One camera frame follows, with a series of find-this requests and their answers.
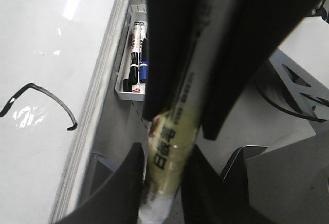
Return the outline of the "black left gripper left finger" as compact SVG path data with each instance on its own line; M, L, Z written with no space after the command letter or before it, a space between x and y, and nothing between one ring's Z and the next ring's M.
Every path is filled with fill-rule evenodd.
M57 223L137 223L143 171L143 148L135 142L119 168L90 199Z

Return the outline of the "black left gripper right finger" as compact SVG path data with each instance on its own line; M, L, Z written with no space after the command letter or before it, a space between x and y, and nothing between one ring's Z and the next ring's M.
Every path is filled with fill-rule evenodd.
M249 203L246 169L246 160L266 148L237 148L218 174L195 145L181 183L185 223L272 223Z

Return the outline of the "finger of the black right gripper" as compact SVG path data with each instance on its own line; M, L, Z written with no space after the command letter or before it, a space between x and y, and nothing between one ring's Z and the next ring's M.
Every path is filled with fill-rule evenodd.
M211 76L203 137L216 140L239 95L259 66L320 0L245 0L233 35Z
M147 0L148 78L143 118L151 121L164 108L176 73L180 54L191 28L197 0Z

